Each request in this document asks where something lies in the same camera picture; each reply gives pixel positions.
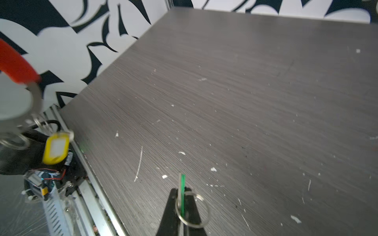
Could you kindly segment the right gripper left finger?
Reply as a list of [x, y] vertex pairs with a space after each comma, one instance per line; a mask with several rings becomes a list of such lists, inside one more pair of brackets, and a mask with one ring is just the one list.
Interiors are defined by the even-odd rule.
[[176, 188], [171, 189], [156, 236], [179, 235], [179, 217], [175, 208], [177, 195], [178, 190]]

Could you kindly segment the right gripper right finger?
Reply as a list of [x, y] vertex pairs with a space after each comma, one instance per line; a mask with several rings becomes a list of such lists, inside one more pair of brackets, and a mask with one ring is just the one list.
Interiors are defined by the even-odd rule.
[[[200, 224], [201, 218], [193, 195], [184, 196], [184, 219], [192, 224]], [[204, 228], [193, 228], [184, 225], [184, 236], [207, 236]]]

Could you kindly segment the green key tag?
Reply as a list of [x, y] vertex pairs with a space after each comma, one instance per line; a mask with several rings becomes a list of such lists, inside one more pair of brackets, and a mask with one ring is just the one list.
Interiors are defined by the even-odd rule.
[[[197, 207], [197, 201], [204, 205], [205, 217], [201, 218]], [[187, 227], [193, 229], [204, 229], [211, 219], [211, 209], [209, 203], [204, 197], [189, 190], [186, 186], [186, 175], [179, 173], [177, 198], [175, 200], [174, 209], [179, 220]]]

